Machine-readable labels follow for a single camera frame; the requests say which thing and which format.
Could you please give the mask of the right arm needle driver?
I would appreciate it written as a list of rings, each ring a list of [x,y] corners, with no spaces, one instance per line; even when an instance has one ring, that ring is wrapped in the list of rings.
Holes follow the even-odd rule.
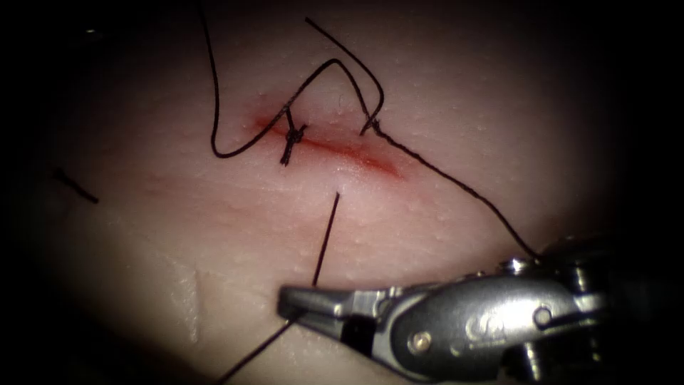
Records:
[[[574,383],[603,371],[603,239],[565,239],[491,273],[412,287],[386,307],[371,356],[413,381]]]

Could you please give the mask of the right arm needle driver jaw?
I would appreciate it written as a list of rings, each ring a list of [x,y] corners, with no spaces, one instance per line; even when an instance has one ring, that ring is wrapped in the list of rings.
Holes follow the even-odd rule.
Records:
[[[334,339],[363,356],[372,356],[375,322],[370,318],[350,317],[347,319],[333,319],[328,317],[300,317],[299,324]]]
[[[381,304],[391,298],[391,289],[319,289],[283,286],[277,312],[290,319],[297,314],[320,314],[334,319],[353,315],[377,317]]]

